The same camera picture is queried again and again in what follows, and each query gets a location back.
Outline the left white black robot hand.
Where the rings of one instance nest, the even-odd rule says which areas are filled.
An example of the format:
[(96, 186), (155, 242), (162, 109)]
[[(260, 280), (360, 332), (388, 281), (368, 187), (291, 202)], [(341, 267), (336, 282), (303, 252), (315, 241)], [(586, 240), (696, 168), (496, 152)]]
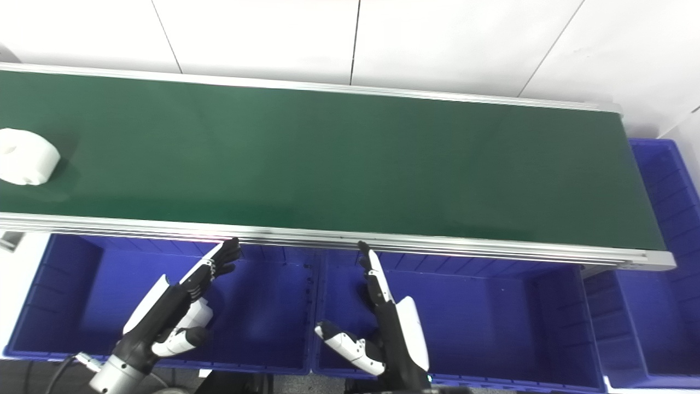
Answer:
[(133, 312), (140, 319), (126, 324), (110, 361), (118, 369), (147, 375), (160, 359), (202, 346), (213, 316), (204, 296), (213, 280), (234, 271), (241, 254), (240, 241), (233, 237), (207, 252), (179, 282), (160, 277)]

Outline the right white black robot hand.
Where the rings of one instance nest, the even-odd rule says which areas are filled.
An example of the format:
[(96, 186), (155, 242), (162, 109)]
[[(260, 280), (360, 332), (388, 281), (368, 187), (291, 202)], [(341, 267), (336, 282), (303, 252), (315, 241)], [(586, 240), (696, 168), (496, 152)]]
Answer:
[(380, 391), (427, 391), (431, 387), (430, 360), (415, 300), (396, 301), (378, 254), (358, 241), (364, 271), (366, 304), (377, 320), (375, 341), (360, 338), (329, 320), (314, 327), (315, 334), (355, 368), (374, 376)]

